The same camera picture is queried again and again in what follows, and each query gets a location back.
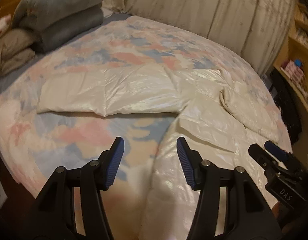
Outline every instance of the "bed sheet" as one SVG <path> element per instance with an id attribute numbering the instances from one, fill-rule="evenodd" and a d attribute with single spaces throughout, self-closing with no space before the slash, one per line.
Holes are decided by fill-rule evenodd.
<path id="1" fill-rule="evenodd" d="M 57 166 L 73 169 L 109 149 L 116 136 L 125 152 L 114 185 L 102 192 L 115 239 L 137 239 L 158 146 L 173 114 L 102 118 L 91 113 L 36 113 L 40 90 L 54 74 L 156 63 L 172 70 L 225 69 L 253 99 L 280 114 L 252 67 L 229 49 L 196 34 L 140 17 L 111 22 L 45 56 L 0 94 L 0 151 L 15 180 L 35 197 Z M 279 118 L 279 145 L 291 151 Z M 76 215 L 80 205 L 76 202 Z M 82 221 L 77 221 L 82 232 Z"/>

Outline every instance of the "wooden shelf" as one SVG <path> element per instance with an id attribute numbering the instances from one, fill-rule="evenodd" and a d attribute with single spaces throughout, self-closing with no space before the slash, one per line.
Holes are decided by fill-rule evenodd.
<path id="1" fill-rule="evenodd" d="M 300 43 L 299 41 L 297 41 L 294 37 L 292 37 L 291 35 L 288 36 L 289 42 L 290 43 L 294 43 L 296 46 L 299 47 L 299 49 L 303 50 L 303 52 L 305 52 L 306 54 L 308 54 L 308 46 L 303 45 L 302 43 Z"/>
<path id="2" fill-rule="evenodd" d="M 297 27 L 301 27 L 303 28 L 306 32 L 308 32 L 308 24 L 306 24 L 305 22 L 302 22 L 300 19 L 298 18 L 294 18 L 295 23 L 297 25 Z"/>
<path id="3" fill-rule="evenodd" d="M 301 93 L 301 91 L 299 91 L 299 89 L 297 88 L 297 86 L 288 78 L 288 76 L 281 70 L 281 67 L 277 64 L 274 63 L 274 67 L 278 70 L 278 72 L 284 77 L 284 79 L 287 81 L 287 83 L 291 86 L 291 88 L 294 90 L 294 92 L 296 93 L 296 95 L 298 96 L 298 98 L 301 100 L 302 104 L 304 105 L 307 113 L 308 113 L 308 102 L 305 99 L 305 97 L 303 96 L 303 94 Z"/>

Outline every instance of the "gray blanket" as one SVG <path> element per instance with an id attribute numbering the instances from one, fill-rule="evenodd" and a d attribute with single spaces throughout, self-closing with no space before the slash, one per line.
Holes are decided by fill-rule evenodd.
<path id="1" fill-rule="evenodd" d="M 83 11 L 104 0 L 21 0 L 13 19 L 12 28 L 26 27 L 38 32 L 69 15 Z"/>
<path id="2" fill-rule="evenodd" d="M 32 49 L 36 53 L 47 53 L 102 22 L 103 12 L 99 5 L 69 15 L 38 32 L 40 41 L 34 43 Z"/>

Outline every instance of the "black clamp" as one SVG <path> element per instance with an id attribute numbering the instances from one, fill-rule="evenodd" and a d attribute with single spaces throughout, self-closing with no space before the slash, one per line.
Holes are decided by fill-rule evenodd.
<path id="1" fill-rule="evenodd" d="M 268 181 L 265 185 L 266 190 L 290 210 L 304 207 L 308 198 L 308 191 L 304 185 L 308 175 L 305 167 L 293 154 L 283 151 L 271 141 L 267 141 L 264 146 L 287 168 L 280 167 L 259 145 L 252 144 L 249 147 L 248 154 L 264 169 Z"/>
<path id="2" fill-rule="evenodd" d="M 113 184 L 124 152 L 117 137 L 110 150 L 82 168 L 58 167 L 38 194 L 22 231 L 24 240 L 113 240 L 100 190 Z M 80 187 L 86 236 L 78 234 L 74 215 L 74 187 Z"/>
<path id="3" fill-rule="evenodd" d="M 177 140 L 176 148 L 187 184 L 201 191 L 187 240 L 281 238 L 281 229 L 270 207 L 243 167 L 233 171 L 218 168 L 191 150 L 184 137 Z M 214 236 L 220 187 L 227 187 L 226 218 L 224 233 Z"/>

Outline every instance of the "curtain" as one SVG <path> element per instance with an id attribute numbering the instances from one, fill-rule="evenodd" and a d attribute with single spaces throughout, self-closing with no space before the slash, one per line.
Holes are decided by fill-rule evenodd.
<path id="1" fill-rule="evenodd" d="M 296 0 L 105 0 L 103 5 L 173 25 L 215 41 L 261 76 L 273 63 Z"/>

